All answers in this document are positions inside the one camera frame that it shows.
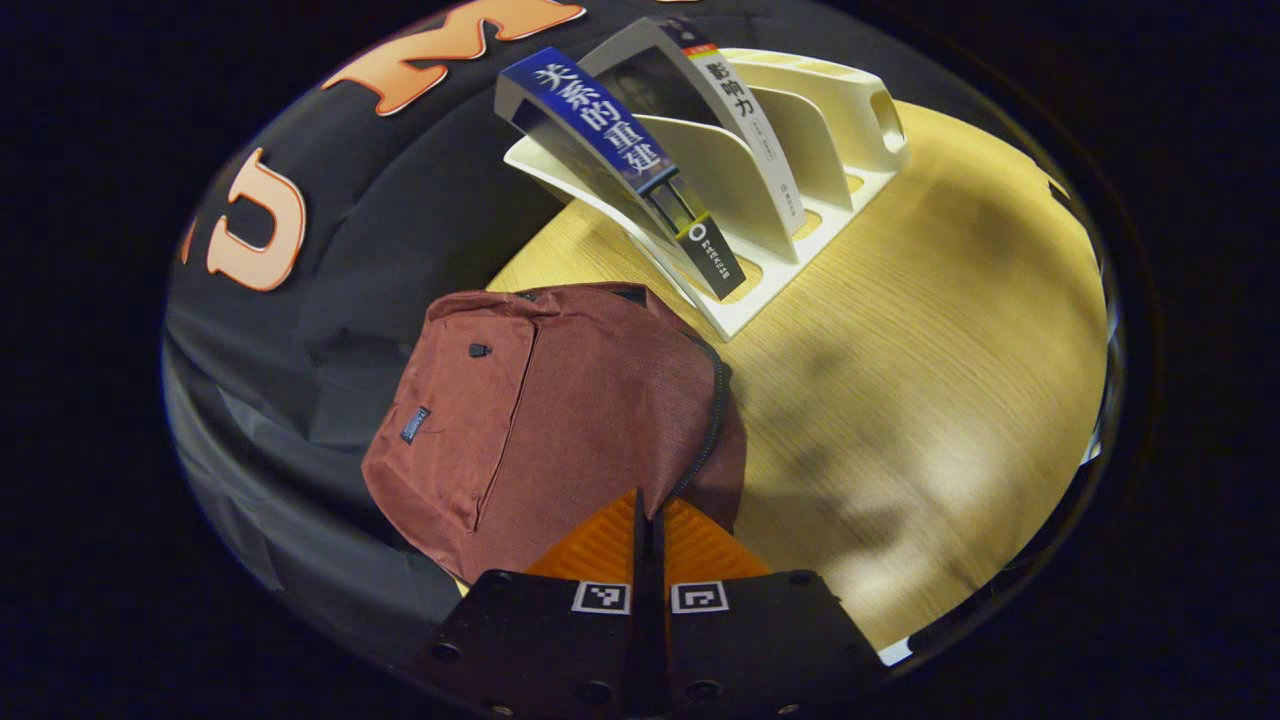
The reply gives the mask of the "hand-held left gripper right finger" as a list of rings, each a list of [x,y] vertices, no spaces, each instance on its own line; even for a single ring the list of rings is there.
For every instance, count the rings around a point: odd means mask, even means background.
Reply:
[[[673,716],[838,716],[886,666],[824,578],[774,571],[681,498],[653,523]]]

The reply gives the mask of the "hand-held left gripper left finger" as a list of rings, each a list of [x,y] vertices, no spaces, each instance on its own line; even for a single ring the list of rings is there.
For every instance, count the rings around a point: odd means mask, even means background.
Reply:
[[[632,489],[526,571],[484,571],[419,651],[415,676],[480,716],[625,715],[648,528]]]

